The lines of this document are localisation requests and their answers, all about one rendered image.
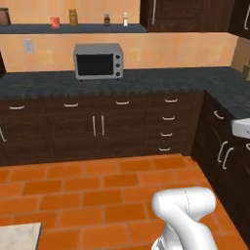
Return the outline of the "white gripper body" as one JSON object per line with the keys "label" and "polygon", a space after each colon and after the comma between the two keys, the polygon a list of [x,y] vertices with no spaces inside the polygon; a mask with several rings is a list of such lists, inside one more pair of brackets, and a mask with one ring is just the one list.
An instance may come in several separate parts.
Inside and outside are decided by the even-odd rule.
{"label": "white gripper body", "polygon": [[231,132],[236,137],[250,139],[250,118],[232,120]]}

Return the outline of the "dark wood base cabinet door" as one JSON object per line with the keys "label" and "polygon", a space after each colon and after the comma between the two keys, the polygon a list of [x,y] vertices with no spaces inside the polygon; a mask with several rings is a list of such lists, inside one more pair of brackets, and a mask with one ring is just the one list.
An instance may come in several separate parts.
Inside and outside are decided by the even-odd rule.
{"label": "dark wood base cabinet door", "polygon": [[56,158],[59,161],[93,158],[97,136],[93,135],[92,114],[49,115]]}
{"label": "dark wood base cabinet door", "polygon": [[144,150],[145,113],[136,111],[107,111],[104,113],[104,136],[98,142],[101,157],[139,155]]}
{"label": "dark wood base cabinet door", "polygon": [[2,116],[0,126],[7,142],[3,148],[11,165],[50,162],[54,159],[47,118],[44,115]]}
{"label": "dark wood base cabinet door", "polygon": [[216,127],[206,121],[200,120],[191,156],[198,163],[221,203],[226,205],[228,201],[222,177],[222,163],[218,161],[218,154],[223,142],[224,140],[221,138]]}
{"label": "dark wood base cabinet door", "polygon": [[229,154],[227,170],[223,169],[225,181],[242,237],[250,245],[250,151],[245,145],[228,141],[225,155],[230,147],[234,150]]}

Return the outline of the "dark tall cabinet panel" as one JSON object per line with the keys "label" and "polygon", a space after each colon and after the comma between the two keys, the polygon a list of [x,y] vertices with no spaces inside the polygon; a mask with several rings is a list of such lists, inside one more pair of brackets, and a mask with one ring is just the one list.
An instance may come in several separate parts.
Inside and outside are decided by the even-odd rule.
{"label": "dark tall cabinet panel", "polygon": [[0,52],[0,79],[2,78],[2,76],[6,73],[6,67],[4,65],[4,61],[3,61],[3,57],[2,54]]}

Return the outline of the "dark wood drawer front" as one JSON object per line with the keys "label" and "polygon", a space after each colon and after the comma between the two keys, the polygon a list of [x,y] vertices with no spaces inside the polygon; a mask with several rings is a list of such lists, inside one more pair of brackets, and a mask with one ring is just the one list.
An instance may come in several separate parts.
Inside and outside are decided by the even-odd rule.
{"label": "dark wood drawer front", "polygon": [[[149,109],[190,109],[194,98],[193,92],[169,92],[151,94],[147,99]],[[164,99],[178,99],[176,103],[167,104]]]}
{"label": "dark wood drawer front", "polygon": [[[78,107],[64,107],[63,104],[76,104]],[[91,101],[84,97],[64,97],[64,98],[50,98],[44,101],[46,111],[48,113],[80,113],[88,111],[91,108]]]}
{"label": "dark wood drawer front", "polygon": [[[168,134],[173,133],[171,137],[161,137],[160,133]],[[185,142],[189,136],[192,135],[192,131],[188,127],[152,127],[146,131],[146,138],[150,141],[170,141],[170,142]]]}
{"label": "dark wood drawer front", "polygon": [[[207,108],[206,114],[209,118],[212,118],[218,126],[220,126],[224,131],[231,132],[231,121],[236,119],[225,107],[223,107],[218,101],[216,101],[209,94],[204,96],[203,101],[204,106]],[[225,119],[220,120],[214,115],[214,110],[218,110],[218,113]]]}
{"label": "dark wood drawer front", "polygon": [[[9,106],[25,105],[22,110],[9,110]],[[38,99],[8,99],[0,100],[0,116],[37,115],[45,112]]]}
{"label": "dark wood drawer front", "polygon": [[[176,116],[175,120],[164,121],[164,117]],[[192,113],[189,110],[167,110],[167,109],[154,109],[147,113],[146,123],[151,127],[163,125],[183,125],[192,119]]]}
{"label": "dark wood drawer front", "polygon": [[[169,151],[159,151],[158,148],[170,147]],[[185,146],[181,143],[170,144],[170,143],[150,143],[146,145],[146,154],[176,154],[190,155],[191,150],[189,146]]]}
{"label": "dark wood drawer front", "polygon": [[[115,101],[126,102],[127,105],[117,105]],[[146,107],[146,96],[144,95],[109,95],[93,98],[93,106],[101,111],[137,110]]]}

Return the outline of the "tan box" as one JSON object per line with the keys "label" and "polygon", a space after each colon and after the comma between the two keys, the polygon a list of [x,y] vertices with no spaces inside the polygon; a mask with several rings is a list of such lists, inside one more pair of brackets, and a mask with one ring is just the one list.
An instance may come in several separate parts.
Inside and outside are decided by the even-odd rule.
{"label": "tan box", "polygon": [[250,64],[246,63],[242,69],[242,74],[246,80],[250,81]]}

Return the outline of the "grey toaster oven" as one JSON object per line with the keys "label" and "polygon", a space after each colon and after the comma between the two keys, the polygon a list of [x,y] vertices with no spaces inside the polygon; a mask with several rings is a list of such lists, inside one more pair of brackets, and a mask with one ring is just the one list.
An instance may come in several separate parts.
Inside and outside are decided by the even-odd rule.
{"label": "grey toaster oven", "polygon": [[123,77],[123,51],[118,43],[76,44],[73,60],[78,80]]}

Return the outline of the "olive jar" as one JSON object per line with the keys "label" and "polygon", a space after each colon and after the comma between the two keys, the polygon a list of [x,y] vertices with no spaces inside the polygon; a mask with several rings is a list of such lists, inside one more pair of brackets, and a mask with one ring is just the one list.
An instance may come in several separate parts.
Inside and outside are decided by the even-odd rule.
{"label": "olive jar", "polygon": [[78,25],[77,12],[76,12],[75,9],[71,9],[71,10],[69,11],[69,23],[70,23],[72,26]]}

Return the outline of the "brown box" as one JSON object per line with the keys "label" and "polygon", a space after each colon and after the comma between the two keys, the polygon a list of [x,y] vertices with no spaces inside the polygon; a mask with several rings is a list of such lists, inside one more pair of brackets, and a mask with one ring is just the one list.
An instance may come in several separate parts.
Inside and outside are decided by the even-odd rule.
{"label": "brown box", "polygon": [[9,9],[8,8],[0,8],[0,25],[8,26],[11,24]]}

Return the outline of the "dark wood wall cabinet door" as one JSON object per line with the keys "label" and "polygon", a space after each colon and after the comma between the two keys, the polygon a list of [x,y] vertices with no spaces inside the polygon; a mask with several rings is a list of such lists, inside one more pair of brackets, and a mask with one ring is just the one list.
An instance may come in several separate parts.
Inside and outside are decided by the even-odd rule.
{"label": "dark wood wall cabinet door", "polygon": [[226,32],[234,0],[141,0],[140,24],[148,32]]}
{"label": "dark wood wall cabinet door", "polygon": [[250,16],[248,19],[249,30],[244,30],[244,20],[250,0],[235,0],[231,19],[229,22],[229,33],[250,40]]}

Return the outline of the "dark wall shelf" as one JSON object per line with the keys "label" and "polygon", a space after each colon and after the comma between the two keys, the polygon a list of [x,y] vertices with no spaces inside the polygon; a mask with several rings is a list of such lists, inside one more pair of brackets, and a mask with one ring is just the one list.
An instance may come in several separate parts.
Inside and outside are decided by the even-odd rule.
{"label": "dark wall shelf", "polygon": [[105,26],[97,23],[80,23],[77,26],[61,24],[59,28],[52,28],[49,24],[11,24],[0,25],[0,34],[73,34],[73,33],[146,33],[146,29],[139,23],[112,24]]}

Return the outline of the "grey wall outlet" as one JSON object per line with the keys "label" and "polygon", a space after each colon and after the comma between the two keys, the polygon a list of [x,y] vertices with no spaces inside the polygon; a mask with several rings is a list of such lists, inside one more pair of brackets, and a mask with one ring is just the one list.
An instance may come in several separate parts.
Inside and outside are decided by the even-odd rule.
{"label": "grey wall outlet", "polygon": [[27,54],[33,54],[34,53],[33,41],[31,39],[24,39],[23,40],[23,45],[24,45],[25,52]]}

